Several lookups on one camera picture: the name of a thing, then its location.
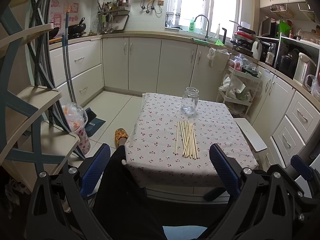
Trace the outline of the chrome kitchen faucet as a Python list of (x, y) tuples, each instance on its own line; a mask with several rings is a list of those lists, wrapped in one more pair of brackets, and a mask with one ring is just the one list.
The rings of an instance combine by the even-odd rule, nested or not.
[(206, 15), (200, 14), (200, 15), (197, 15), (197, 16), (195, 17), (194, 22), (196, 22), (196, 20), (197, 20), (198, 18), (204, 18), (204, 22), (203, 22), (203, 24), (202, 24), (203, 29), (205, 30), (204, 40), (205, 40), (205, 41), (209, 41), (209, 24), (210, 24), (209, 19), (208, 19), (208, 17), (207, 17)]

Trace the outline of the white stool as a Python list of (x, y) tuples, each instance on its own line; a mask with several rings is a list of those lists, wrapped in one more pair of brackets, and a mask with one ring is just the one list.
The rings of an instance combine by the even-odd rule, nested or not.
[(253, 148), (255, 153), (264, 151), (267, 149), (266, 144), (260, 135), (256, 132), (253, 126), (245, 118), (235, 118), (234, 121), (239, 126), (246, 140), (249, 142), (251, 148)]

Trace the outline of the yellow patterned slipper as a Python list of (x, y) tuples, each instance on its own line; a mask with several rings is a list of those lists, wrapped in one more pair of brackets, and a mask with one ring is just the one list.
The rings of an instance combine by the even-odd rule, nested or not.
[(125, 145), (125, 142), (127, 141), (128, 137), (129, 135), (127, 134), (125, 129), (123, 128), (117, 129), (114, 134), (114, 142), (115, 142), (116, 148), (118, 148), (119, 146)]

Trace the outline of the teal dustpan with brush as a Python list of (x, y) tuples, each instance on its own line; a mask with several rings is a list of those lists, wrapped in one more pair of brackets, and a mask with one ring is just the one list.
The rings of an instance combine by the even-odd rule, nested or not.
[(97, 115), (92, 111), (90, 107), (86, 108), (86, 113), (88, 117), (85, 130), (88, 137), (92, 137), (105, 123), (105, 120), (97, 118)]

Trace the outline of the cherry print tablecloth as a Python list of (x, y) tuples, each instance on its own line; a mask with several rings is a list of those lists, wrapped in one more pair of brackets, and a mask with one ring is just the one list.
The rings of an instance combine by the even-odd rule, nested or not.
[(241, 167), (257, 167), (226, 105), (201, 100), (195, 115), (187, 116), (181, 110), (181, 100), (164, 94), (143, 95), (142, 109), (125, 144), (126, 166), (140, 187), (220, 186), (209, 158), (213, 144)]

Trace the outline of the wooden teal shelf rack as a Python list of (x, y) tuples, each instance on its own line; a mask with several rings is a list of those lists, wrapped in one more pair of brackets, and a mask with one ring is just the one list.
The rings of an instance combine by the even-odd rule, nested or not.
[(1, 0), (1, 165), (21, 182), (81, 154), (49, 62), (49, 1)]

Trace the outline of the clear glass jar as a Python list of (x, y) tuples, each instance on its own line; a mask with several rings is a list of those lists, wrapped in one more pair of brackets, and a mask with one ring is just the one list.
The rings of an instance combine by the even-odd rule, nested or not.
[(196, 107), (199, 101), (199, 90), (194, 87), (187, 87), (181, 100), (181, 110), (187, 116), (196, 114)]

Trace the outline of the white rolling storage cart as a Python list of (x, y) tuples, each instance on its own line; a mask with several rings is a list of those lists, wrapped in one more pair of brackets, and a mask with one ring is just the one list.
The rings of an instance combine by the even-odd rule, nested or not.
[(245, 117), (262, 84), (261, 72), (254, 68), (254, 75), (226, 67), (216, 100), (224, 103), (231, 114)]

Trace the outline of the white electric kettle pot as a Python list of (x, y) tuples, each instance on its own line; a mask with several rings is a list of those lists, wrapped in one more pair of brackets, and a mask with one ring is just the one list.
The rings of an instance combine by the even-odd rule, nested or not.
[(293, 79), (297, 83), (304, 85), (305, 78), (309, 74), (315, 75), (316, 69), (316, 64), (310, 57), (308, 57), (306, 54), (299, 53), (296, 72)]

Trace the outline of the white jug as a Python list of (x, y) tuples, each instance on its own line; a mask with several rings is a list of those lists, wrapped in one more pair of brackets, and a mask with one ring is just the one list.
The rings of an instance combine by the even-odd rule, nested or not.
[(263, 48), (263, 45), (261, 43), (260, 40), (256, 40), (254, 43), (253, 43), (253, 46), (252, 46), (252, 53), (253, 53), (253, 58), (256, 59), (256, 60), (260, 60), (261, 58), (261, 54), (262, 54), (262, 48)]

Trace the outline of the black wok on stove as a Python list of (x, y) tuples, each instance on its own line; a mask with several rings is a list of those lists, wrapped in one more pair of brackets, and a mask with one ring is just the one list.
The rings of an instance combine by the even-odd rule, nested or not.
[(68, 27), (69, 36), (81, 36), (86, 29), (86, 24), (84, 22), (85, 18), (83, 17), (78, 24), (70, 25)]

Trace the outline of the green dish soap bottle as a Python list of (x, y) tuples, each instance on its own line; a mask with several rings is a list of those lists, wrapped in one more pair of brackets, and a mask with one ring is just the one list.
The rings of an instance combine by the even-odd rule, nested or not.
[(192, 18), (191, 20), (190, 20), (190, 24), (189, 24), (189, 30), (188, 30), (189, 32), (194, 32), (195, 31), (195, 20), (194, 20), (194, 18)]

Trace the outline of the wall utensil rack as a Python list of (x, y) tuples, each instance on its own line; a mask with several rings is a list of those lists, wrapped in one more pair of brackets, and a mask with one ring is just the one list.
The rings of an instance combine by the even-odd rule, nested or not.
[(98, 2), (98, 27), (101, 34), (121, 33), (125, 30), (131, 11), (130, 0)]

